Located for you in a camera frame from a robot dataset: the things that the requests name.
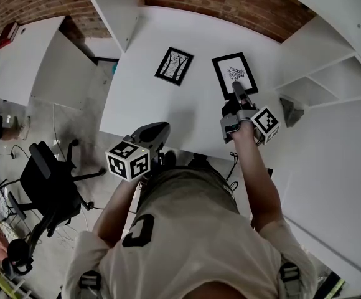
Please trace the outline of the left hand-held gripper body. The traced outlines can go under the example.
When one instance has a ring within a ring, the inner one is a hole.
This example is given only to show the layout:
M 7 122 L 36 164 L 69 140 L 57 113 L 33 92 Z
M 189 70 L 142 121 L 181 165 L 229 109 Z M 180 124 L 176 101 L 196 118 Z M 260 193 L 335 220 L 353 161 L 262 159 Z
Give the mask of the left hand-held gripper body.
M 152 160 L 163 146 L 163 140 L 141 142 L 127 135 L 105 152 L 108 171 L 125 181 L 134 181 L 151 170 Z

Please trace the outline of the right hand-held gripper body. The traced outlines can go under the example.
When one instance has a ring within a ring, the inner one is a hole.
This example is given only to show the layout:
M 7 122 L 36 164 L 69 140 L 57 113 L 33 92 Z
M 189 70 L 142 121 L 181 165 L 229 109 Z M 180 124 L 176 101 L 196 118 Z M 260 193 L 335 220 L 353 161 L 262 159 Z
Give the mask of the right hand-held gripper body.
M 243 102 L 232 99 L 223 106 L 220 120 L 225 143 L 229 143 L 233 139 L 232 133 L 240 129 L 243 121 L 253 124 L 257 145 L 267 144 L 278 133 L 281 126 L 279 120 L 267 106 L 258 109 L 255 104 L 247 100 Z

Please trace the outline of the black framed bird picture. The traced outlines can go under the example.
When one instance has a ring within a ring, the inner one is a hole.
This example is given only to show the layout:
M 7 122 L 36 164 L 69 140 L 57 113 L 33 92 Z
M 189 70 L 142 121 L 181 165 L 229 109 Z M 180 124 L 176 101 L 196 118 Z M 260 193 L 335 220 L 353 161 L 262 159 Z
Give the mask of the black framed bird picture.
M 248 95 L 258 93 L 258 87 L 243 52 L 214 58 L 212 63 L 225 101 L 234 93 L 233 82 L 240 82 Z

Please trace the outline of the black framed tree picture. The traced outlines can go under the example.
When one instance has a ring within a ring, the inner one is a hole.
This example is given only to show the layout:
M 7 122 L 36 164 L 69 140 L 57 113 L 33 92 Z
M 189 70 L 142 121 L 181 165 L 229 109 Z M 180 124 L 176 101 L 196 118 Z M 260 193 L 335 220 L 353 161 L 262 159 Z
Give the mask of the black framed tree picture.
M 180 86 L 193 59 L 193 55 L 170 47 L 154 76 Z

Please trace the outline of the person's right forearm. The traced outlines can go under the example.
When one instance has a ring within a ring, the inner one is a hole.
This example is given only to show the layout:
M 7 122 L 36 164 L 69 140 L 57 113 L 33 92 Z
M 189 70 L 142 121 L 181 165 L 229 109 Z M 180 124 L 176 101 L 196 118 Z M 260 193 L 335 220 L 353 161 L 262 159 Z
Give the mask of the person's right forearm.
M 283 219 L 278 190 L 270 178 L 255 143 L 253 124 L 243 121 L 232 133 L 243 174 L 248 202 L 256 231 L 267 224 Z

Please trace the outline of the white table top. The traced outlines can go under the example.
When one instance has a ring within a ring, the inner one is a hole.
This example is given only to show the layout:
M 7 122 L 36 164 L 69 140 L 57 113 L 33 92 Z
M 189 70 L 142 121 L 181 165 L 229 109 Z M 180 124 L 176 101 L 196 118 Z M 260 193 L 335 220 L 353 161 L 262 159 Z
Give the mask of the white table top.
M 234 148 L 222 137 L 224 98 L 212 59 L 242 52 L 259 92 L 257 106 L 268 106 L 278 119 L 283 109 L 273 90 L 279 59 L 277 42 L 242 26 L 194 12 L 143 7 L 127 51 L 120 57 L 106 99 L 100 129 L 118 136 L 140 126 L 166 121 L 166 145 L 228 159 Z M 193 56 L 180 85 L 155 76 L 168 48 Z

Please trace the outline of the person's black left shoe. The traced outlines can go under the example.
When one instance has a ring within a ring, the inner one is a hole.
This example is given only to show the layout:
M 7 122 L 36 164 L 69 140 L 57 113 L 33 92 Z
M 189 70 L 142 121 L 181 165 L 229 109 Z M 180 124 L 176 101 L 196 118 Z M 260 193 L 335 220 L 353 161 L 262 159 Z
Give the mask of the person's black left shoe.
M 177 156 L 172 150 L 168 151 L 164 155 L 163 166 L 166 168 L 172 168 L 176 166 Z

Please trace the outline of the grey crumpled cloth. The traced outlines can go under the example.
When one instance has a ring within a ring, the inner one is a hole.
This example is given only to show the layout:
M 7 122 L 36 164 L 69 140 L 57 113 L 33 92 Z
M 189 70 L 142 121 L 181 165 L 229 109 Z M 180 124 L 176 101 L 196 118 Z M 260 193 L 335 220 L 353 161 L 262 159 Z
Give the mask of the grey crumpled cloth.
M 293 127 L 304 115 L 304 109 L 296 108 L 294 102 L 285 98 L 280 98 L 283 108 L 284 121 L 287 128 Z

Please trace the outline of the person's olive shorts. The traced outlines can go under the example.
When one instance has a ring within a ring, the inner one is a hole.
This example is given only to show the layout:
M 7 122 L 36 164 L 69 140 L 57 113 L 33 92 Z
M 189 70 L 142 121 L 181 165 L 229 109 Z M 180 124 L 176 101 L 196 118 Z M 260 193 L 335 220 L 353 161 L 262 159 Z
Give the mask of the person's olive shorts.
M 135 218 L 161 205 L 174 211 L 181 203 L 187 207 L 208 205 L 240 213 L 230 186 L 216 170 L 176 166 L 148 179 L 141 189 Z

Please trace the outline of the black office chair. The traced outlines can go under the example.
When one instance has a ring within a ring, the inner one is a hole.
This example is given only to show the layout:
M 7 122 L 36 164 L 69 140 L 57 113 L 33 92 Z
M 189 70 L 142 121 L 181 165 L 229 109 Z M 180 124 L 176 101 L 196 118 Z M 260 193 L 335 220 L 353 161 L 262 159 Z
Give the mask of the black office chair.
M 30 158 L 19 182 L 31 202 L 19 204 L 11 192 L 8 193 L 8 198 L 21 219 L 26 218 L 25 211 L 31 210 L 38 210 L 42 219 L 28 237 L 14 239 L 9 243 L 7 257 L 2 261 L 2 267 L 9 276 L 24 276 L 32 270 L 32 256 L 44 232 L 51 237 L 60 224 L 69 224 L 71 218 L 79 215 L 82 207 L 88 211 L 94 208 L 93 202 L 86 202 L 82 198 L 75 183 L 102 176 L 106 169 L 72 176 L 72 170 L 75 169 L 72 149 L 77 145 L 78 140 L 69 144 L 65 161 L 58 161 L 43 141 L 30 145 Z

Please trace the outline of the person's white t-shirt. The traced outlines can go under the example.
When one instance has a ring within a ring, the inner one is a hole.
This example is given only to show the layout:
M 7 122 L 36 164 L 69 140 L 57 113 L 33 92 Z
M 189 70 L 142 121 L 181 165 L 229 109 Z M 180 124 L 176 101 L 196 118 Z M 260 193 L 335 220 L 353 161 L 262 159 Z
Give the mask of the person's white t-shirt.
M 151 209 L 113 248 L 82 232 L 63 299 L 182 299 L 218 282 L 246 299 L 313 299 L 317 274 L 284 220 L 259 232 L 225 209 Z

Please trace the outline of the white side table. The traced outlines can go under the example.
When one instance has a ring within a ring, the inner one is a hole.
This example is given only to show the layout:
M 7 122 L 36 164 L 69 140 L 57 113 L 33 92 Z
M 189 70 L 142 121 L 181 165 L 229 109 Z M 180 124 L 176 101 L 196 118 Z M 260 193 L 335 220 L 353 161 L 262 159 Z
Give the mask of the white side table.
M 62 16 L 20 26 L 0 49 L 0 99 L 28 106 L 31 98 L 80 110 L 96 65 L 59 30 Z

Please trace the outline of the yellow-rimmed racket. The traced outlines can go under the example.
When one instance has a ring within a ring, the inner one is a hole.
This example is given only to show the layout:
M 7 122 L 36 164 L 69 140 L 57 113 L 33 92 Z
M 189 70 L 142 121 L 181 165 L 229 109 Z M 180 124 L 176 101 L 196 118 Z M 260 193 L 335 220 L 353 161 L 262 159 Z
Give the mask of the yellow-rimmed racket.
M 16 231 L 7 223 L 0 222 L 0 238 L 6 239 L 8 243 L 19 238 Z

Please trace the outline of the red book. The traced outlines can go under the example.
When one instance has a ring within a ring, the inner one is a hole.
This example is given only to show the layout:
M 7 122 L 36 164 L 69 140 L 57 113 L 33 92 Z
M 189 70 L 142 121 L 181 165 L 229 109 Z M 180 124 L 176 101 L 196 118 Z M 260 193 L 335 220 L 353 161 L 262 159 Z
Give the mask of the red book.
M 1 32 L 0 35 L 0 49 L 10 44 L 17 33 L 19 25 L 17 22 L 12 22 L 7 24 Z

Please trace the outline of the yellow-green rack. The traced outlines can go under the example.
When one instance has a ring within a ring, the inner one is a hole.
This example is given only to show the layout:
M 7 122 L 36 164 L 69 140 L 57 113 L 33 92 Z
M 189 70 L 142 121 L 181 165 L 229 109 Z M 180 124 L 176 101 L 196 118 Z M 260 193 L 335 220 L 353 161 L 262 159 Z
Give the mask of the yellow-green rack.
M 0 274 L 0 287 L 10 299 L 23 299 L 9 284 L 9 282 Z

